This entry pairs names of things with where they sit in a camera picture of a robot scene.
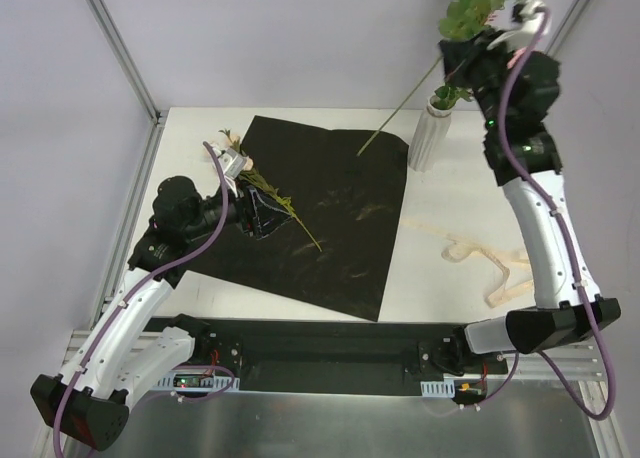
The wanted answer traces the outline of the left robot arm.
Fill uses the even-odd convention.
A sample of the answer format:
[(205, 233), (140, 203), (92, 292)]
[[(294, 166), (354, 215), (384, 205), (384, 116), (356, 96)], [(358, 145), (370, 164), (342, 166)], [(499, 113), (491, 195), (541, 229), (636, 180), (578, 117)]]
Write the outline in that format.
[(203, 198), (191, 179), (167, 178), (152, 209), (117, 297), (58, 374), (39, 375), (30, 389), (48, 426), (97, 451), (118, 439), (133, 407), (172, 368), (199, 367), (210, 358), (209, 326), (187, 315), (172, 319), (144, 351), (129, 355), (180, 282), (187, 257), (211, 246), (226, 225), (262, 239), (292, 219), (284, 205), (245, 179)]

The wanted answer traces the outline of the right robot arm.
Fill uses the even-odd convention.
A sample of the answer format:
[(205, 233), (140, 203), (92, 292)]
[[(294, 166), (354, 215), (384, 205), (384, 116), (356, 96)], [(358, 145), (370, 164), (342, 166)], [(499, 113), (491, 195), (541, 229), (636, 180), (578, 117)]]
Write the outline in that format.
[(621, 316), (581, 254), (566, 208), (562, 163), (543, 120), (560, 94), (560, 65), (534, 51), (511, 64), (496, 31), (442, 40), (445, 81), (472, 92), (485, 118), (484, 155), (516, 216), (532, 269), (532, 307), (465, 325), (450, 347), (452, 365), (473, 372), (486, 354), (538, 353), (579, 343)]

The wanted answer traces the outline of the cream rose stem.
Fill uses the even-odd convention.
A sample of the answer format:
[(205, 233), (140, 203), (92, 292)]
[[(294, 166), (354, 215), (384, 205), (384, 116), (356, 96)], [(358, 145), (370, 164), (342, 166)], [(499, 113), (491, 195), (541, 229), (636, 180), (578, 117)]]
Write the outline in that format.
[[(479, 32), (489, 28), (496, 13), (504, 9), (508, 0), (453, 0), (449, 3), (446, 15), (439, 21), (438, 29), (442, 38), (453, 41), (466, 41)], [(438, 56), (423, 77), (414, 88), (389, 115), (389, 117), (373, 132), (370, 138), (361, 146), (356, 156), (361, 156), (373, 140), (384, 130), (389, 122), (404, 108), (409, 99), (418, 91), (427, 78), (435, 71), (437, 65), (442, 62)]]

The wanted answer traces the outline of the black wrapping paper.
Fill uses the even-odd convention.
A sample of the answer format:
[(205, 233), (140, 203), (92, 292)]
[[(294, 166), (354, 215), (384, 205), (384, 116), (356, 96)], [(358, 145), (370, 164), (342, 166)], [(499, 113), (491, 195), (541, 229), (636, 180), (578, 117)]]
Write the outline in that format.
[(368, 130), (253, 118), (243, 149), (298, 219), (263, 240), (231, 225), (191, 271), (378, 319), (407, 178), (407, 144)]

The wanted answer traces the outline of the cream printed ribbon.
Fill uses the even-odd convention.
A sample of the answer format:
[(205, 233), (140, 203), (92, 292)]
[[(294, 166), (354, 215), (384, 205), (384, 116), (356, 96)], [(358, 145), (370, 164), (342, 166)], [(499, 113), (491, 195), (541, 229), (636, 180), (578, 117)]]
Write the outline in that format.
[(441, 258), (451, 264), (460, 264), (474, 256), (487, 260), (495, 267), (499, 272), (499, 280), (484, 295), (484, 302), (491, 309), (501, 307), (534, 290), (532, 277), (513, 286), (509, 285), (513, 267), (531, 271), (531, 263), (523, 249), (502, 251), (444, 228), (410, 218), (401, 218), (400, 225), (446, 240), (447, 246), (442, 250)]

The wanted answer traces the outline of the pink white flower bouquet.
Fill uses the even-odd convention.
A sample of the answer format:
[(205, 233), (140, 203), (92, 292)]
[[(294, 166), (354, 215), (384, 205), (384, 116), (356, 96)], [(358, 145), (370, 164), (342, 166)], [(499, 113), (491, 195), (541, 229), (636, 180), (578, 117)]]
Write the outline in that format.
[[(224, 146), (220, 146), (217, 143), (213, 142), (203, 142), (203, 146), (207, 150), (209, 154), (213, 153), (219, 162), (219, 155), (222, 151), (231, 148), (235, 151), (241, 153), (244, 156), (249, 157), (249, 155), (243, 150), (241, 145), (241, 138), (239, 135), (233, 135), (229, 129), (222, 129), (220, 133), (226, 136), (226, 144)], [(322, 252), (322, 247), (320, 243), (316, 240), (316, 238), (312, 235), (306, 225), (302, 222), (302, 220), (296, 214), (296, 211), (292, 205), (292, 200), (290, 197), (283, 197), (279, 194), (279, 190), (269, 184), (267, 180), (262, 176), (262, 174), (257, 169), (256, 165), (253, 161), (253, 168), (250, 171), (241, 172), (240, 175), (235, 180), (236, 189), (230, 189), (227, 185), (227, 188), (231, 191), (236, 191), (240, 188), (241, 185), (254, 185), (255, 187), (264, 190), (268, 195), (273, 197), (279, 204), (283, 205), (286, 210), (291, 214), (292, 220), (295, 220), (297, 224), (303, 229), (308, 238), (311, 240), (313, 245)]]

